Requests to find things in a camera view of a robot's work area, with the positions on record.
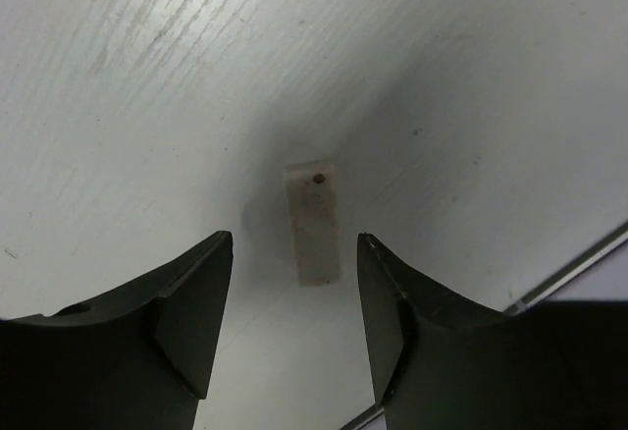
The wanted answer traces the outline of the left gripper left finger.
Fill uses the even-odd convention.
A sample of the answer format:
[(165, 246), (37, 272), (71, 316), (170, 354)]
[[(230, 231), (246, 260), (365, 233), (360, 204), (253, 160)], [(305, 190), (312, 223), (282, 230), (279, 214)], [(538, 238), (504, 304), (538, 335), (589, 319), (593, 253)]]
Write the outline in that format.
[(1, 324), (5, 429), (190, 429), (234, 261), (219, 231), (115, 289)]

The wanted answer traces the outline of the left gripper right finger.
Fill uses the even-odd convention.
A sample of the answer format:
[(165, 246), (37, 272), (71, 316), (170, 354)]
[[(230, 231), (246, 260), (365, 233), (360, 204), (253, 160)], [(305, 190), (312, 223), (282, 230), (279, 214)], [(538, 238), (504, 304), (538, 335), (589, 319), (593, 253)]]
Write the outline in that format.
[(627, 305), (545, 302), (507, 315), (357, 240), (375, 403), (391, 429), (623, 429)]

